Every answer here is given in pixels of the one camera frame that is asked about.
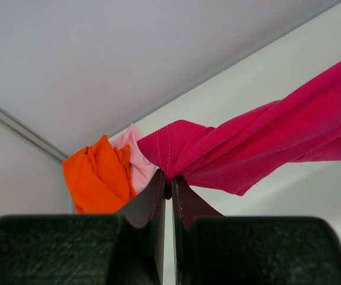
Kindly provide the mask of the red t shirt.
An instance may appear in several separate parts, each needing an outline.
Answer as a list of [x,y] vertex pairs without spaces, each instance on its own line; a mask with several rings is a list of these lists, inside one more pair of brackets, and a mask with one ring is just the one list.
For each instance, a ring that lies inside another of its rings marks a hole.
[[341,160],[341,61],[218,127],[178,120],[138,142],[168,180],[243,195],[286,163]]

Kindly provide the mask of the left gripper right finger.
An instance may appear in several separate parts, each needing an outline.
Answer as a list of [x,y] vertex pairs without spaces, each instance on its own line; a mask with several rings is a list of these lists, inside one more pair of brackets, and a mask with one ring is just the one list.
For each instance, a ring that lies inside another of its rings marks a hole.
[[341,244],[304,216],[226,217],[171,182],[177,284],[341,284]]

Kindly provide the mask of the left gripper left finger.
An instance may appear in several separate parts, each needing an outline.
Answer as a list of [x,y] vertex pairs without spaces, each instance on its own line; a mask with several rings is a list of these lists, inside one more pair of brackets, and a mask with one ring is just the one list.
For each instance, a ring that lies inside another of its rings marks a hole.
[[0,217],[0,284],[162,284],[165,184],[114,214]]

